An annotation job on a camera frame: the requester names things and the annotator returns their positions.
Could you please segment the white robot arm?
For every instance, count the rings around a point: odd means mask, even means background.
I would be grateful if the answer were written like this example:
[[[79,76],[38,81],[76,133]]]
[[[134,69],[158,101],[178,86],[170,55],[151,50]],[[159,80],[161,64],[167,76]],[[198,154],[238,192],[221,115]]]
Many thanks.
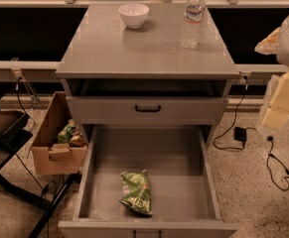
[[[263,55],[276,55],[277,61],[289,68],[289,16],[282,25],[256,45],[254,50]],[[258,131],[274,134],[289,121],[289,71],[272,76],[260,110]]]

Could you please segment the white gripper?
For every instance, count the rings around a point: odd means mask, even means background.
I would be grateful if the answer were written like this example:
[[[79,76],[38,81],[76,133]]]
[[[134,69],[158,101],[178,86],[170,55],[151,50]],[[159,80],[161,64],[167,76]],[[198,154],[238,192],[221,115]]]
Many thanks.
[[[266,56],[275,55],[278,48],[279,32],[280,28],[275,29],[259,42],[254,50]],[[271,99],[271,106],[277,109],[265,107],[261,110],[261,125],[270,130],[279,130],[289,121],[289,72],[280,77]]]

